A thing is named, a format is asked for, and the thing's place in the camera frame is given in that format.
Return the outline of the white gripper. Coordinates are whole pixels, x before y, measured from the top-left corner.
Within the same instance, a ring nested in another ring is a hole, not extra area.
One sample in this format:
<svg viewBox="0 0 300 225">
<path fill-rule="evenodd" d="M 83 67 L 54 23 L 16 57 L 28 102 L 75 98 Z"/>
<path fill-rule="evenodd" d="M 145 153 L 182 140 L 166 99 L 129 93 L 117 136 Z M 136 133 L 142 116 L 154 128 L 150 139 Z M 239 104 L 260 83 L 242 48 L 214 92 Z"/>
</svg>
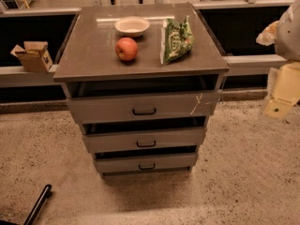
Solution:
<svg viewBox="0 0 300 225">
<path fill-rule="evenodd" d="M 256 37 L 256 42 L 270 46 L 277 39 L 278 21 L 270 23 Z M 281 119 L 289 113 L 300 100 L 300 63 L 292 62 L 280 69 L 271 68 L 268 75 L 268 94 L 270 100 L 262 111 L 271 118 Z"/>
</svg>

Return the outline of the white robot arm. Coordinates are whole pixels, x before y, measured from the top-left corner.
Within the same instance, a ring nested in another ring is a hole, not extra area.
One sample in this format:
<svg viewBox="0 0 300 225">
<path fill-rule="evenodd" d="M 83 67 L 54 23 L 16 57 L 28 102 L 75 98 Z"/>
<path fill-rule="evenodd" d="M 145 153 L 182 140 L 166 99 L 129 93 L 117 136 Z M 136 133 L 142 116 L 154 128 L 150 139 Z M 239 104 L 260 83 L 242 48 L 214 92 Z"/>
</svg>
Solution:
<svg viewBox="0 0 300 225">
<path fill-rule="evenodd" d="M 287 60 L 279 69 L 270 69 L 263 109 L 265 115 L 281 119 L 300 100 L 300 0 L 294 0 L 278 21 L 265 27 L 256 42 L 274 44 L 276 55 Z"/>
</svg>

